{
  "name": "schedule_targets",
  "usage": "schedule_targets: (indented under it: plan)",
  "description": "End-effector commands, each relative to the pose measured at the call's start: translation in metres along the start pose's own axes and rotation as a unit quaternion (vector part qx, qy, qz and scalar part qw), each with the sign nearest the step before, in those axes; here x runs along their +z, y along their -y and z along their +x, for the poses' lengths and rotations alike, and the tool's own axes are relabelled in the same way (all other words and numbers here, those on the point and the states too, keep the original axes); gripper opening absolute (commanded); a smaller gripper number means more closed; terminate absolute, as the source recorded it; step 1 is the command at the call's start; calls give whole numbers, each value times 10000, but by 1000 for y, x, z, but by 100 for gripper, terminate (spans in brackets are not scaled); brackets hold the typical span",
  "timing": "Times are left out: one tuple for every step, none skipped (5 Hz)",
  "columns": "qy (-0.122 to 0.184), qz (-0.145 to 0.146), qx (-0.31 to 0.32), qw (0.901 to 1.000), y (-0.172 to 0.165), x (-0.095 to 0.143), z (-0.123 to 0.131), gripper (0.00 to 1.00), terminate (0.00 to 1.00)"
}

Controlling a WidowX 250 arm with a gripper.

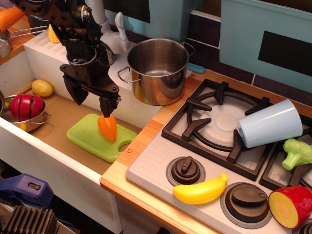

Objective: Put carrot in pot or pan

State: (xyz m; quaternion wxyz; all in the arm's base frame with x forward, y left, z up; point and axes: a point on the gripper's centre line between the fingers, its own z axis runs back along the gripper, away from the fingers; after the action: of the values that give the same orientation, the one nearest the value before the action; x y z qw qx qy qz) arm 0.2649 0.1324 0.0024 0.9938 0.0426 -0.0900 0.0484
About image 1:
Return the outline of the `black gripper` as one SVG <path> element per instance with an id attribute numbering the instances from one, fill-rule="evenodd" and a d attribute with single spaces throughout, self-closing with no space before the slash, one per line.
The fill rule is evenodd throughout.
<path id="1" fill-rule="evenodd" d="M 115 56 L 109 61 L 108 45 L 99 41 L 95 45 L 84 39 L 65 39 L 68 64 L 60 66 L 64 83 L 73 101 L 81 105 L 89 93 L 99 96 L 104 117 L 110 117 L 120 101 L 118 86 L 108 75 Z"/>

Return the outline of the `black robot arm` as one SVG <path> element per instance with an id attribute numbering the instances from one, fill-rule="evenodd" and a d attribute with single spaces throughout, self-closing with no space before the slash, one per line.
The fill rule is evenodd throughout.
<path id="1" fill-rule="evenodd" d="M 104 117 L 109 117 L 121 98 L 119 87 L 109 77 L 115 55 L 101 41 L 101 25 L 83 0 L 14 0 L 12 3 L 26 15 L 49 21 L 54 33 L 66 48 L 67 64 L 60 66 L 67 91 L 80 105 L 89 93 L 99 97 Z"/>

